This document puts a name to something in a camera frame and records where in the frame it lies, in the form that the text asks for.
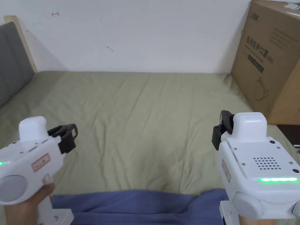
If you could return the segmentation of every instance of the black clamp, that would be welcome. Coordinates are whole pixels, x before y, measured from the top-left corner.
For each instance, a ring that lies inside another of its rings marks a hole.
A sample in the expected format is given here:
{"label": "black clamp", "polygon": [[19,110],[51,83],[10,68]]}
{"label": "black clamp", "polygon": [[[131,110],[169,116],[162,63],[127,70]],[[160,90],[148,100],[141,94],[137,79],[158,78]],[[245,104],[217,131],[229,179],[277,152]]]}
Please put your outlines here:
{"label": "black clamp", "polygon": [[48,135],[52,137],[61,137],[61,142],[58,144],[61,154],[69,153],[75,145],[75,138],[78,135],[77,126],[75,124],[60,125],[48,130]]}
{"label": "black clamp", "polygon": [[234,114],[227,110],[222,110],[220,114],[220,124],[217,126],[214,126],[213,132],[212,132],[212,144],[214,145],[215,149],[219,150],[219,145],[221,143],[221,136],[226,131],[229,134],[232,134],[233,131],[233,117]]}

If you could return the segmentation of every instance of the hand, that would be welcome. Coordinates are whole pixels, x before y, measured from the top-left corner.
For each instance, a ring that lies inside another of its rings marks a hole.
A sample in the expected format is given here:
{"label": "hand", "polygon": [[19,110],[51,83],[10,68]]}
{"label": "hand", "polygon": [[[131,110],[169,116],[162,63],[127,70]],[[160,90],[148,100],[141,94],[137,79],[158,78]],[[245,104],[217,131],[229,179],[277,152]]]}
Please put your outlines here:
{"label": "hand", "polygon": [[43,186],[37,193],[24,202],[4,207],[7,225],[36,225],[38,204],[54,191],[55,185]]}
{"label": "hand", "polygon": [[241,215],[238,216],[240,225],[276,225],[276,220],[250,220]]}

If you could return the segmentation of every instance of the blue blanket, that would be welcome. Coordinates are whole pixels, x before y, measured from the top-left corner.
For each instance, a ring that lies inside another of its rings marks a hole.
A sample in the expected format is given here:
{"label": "blue blanket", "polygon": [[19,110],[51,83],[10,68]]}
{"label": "blue blanket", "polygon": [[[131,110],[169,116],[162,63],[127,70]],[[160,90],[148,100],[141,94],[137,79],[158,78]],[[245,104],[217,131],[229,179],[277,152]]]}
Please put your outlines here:
{"label": "blue blanket", "polygon": [[53,196],[53,208],[72,209],[72,225],[222,225],[224,189],[200,196],[148,190]]}

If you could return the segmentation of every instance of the gray headboard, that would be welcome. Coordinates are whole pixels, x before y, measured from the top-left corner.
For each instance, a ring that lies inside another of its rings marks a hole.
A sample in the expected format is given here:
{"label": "gray headboard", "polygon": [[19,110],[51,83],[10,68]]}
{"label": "gray headboard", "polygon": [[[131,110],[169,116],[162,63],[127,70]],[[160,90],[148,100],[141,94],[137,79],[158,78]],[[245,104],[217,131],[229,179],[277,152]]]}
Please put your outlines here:
{"label": "gray headboard", "polygon": [[24,87],[34,72],[13,22],[0,26],[0,107]]}

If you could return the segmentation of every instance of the mattress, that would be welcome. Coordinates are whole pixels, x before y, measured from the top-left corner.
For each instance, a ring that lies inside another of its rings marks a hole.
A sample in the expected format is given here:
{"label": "mattress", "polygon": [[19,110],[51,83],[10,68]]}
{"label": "mattress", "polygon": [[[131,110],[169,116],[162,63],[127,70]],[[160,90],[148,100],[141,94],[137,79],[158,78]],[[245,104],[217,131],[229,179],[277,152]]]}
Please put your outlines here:
{"label": "mattress", "polygon": [[[55,194],[200,194],[223,187],[211,143],[223,109],[252,111],[230,75],[40,72],[0,109],[0,147],[30,116],[44,116],[48,129],[75,123],[77,147],[54,177]],[[276,126],[268,135],[300,163]]]}

